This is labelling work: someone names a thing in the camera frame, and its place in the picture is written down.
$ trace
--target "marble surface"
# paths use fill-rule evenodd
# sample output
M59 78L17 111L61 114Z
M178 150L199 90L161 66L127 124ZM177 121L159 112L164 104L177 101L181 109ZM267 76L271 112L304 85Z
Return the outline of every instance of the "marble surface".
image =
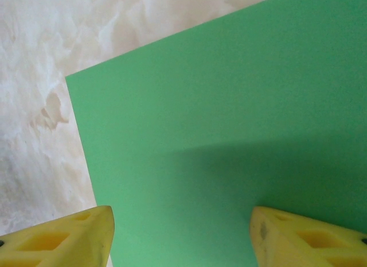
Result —
M66 75L260 1L0 0L0 235L96 205Z

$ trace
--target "yellow object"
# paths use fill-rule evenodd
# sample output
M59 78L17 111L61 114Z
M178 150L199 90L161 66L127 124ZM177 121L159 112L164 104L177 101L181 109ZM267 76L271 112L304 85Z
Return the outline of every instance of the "yellow object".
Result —
M367 235L255 207L250 236L259 267L367 267Z
M115 224L91 208L0 237L0 267L106 267Z

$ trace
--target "green foam board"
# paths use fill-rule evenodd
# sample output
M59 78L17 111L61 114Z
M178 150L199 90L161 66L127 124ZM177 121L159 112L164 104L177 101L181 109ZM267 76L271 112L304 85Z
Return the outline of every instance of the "green foam board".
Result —
M115 266L256 266L251 209L366 232L367 0L267 0L67 77Z

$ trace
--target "white marble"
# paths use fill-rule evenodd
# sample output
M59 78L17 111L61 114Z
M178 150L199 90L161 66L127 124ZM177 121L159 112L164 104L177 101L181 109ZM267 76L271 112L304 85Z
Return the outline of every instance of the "white marble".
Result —
M260 1L0 0L0 235L96 204L65 75Z

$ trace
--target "green board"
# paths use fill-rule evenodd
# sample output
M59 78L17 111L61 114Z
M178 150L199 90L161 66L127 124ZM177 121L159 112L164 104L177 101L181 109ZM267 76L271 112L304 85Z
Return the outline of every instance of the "green board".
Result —
M256 266L253 206L367 231L367 0L268 0L67 77L115 266Z

